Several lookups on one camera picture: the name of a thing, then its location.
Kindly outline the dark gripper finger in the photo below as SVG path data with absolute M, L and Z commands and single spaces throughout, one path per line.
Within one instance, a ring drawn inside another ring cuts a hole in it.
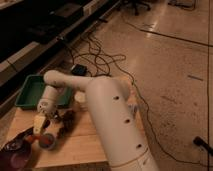
M 50 120 L 45 120 L 45 122 L 42 126 L 42 130 L 45 130 L 49 125 L 50 125 Z

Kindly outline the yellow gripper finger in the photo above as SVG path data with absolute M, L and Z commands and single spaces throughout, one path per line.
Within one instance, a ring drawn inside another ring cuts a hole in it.
M 34 127 L 33 133 L 34 134 L 41 134 L 43 131 L 43 126 L 46 122 L 46 117 L 42 114 L 36 115 L 34 118 Z

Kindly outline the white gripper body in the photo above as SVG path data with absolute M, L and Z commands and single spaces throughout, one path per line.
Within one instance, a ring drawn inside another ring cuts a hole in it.
M 53 115 L 57 110 L 59 91 L 57 88 L 47 85 L 37 104 L 37 111 L 45 115 Z

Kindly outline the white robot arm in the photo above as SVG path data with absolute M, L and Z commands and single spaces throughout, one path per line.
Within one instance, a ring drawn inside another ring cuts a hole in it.
M 57 70 L 47 71 L 43 79 L 46 87 L 37 105 L 34 134 L 42 134 L 45 121 L 53 118 L 60 90 L 71 87 L 85 92 L 87 109 L 111 171 L 159 171 L 146 136 L 127 105 L 131 90 L 124 80 L 72 76 Z

